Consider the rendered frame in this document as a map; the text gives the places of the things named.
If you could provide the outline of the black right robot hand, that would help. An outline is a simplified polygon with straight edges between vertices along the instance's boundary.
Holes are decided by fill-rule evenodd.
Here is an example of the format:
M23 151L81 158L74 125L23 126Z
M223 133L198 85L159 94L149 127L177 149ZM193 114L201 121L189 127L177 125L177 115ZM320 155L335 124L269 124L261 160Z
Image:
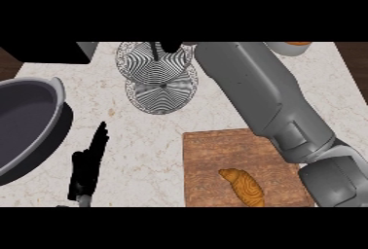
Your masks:
M161 42L161 48L164 50L165 53L176 53L180 46L181 46L180 41L164 41Z

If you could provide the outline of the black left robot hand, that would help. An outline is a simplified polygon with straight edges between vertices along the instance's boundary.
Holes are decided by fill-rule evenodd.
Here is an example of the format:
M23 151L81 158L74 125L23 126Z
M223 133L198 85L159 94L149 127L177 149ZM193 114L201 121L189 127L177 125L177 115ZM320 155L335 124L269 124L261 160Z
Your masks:
M106 123L102 122L96 128L88 148L72 153L68 200L78 200L79 196L93 196L108 140Z

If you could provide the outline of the brown wooden cutting board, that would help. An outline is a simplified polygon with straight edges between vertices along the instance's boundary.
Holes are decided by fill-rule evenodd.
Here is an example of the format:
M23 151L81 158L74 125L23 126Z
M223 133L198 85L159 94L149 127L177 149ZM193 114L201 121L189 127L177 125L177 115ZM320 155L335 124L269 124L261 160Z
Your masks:
M272 143L248 128L183 134L183 195L184 206L244 207L220 169L242 169L254 178L267 207L313 207L297 171Z

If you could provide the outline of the orange-brown eggplant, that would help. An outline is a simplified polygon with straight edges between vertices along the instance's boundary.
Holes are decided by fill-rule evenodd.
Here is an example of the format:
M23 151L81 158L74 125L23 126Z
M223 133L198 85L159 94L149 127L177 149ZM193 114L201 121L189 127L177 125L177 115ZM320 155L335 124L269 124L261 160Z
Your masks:
M230 183L236 197L248 207L264 206L263 190L251 175L239 169L220 169L218 174Z

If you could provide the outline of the dark grey pot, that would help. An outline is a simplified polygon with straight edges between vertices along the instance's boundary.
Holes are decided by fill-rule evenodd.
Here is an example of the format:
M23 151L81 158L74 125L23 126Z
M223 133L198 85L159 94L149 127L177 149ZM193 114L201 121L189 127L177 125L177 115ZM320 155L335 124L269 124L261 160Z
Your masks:
M25 160L59 121L66 99L57 77L0 82L0 176Z

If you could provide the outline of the grey bowl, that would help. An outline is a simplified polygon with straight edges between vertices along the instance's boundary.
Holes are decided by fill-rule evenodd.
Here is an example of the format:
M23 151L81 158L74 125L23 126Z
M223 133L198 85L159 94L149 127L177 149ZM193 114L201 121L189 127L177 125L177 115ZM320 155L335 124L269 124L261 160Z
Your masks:
M267 42L266 45L275 53L286 56L301 55L306 52L307 48L310 47L310 45L292 46L285 42Z

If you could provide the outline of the black appliance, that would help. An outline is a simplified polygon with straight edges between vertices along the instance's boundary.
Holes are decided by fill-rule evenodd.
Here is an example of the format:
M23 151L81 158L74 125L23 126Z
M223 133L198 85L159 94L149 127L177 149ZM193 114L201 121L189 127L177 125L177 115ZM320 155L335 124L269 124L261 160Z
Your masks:
M96 42L0 42L0 47L20 62L87 64Z

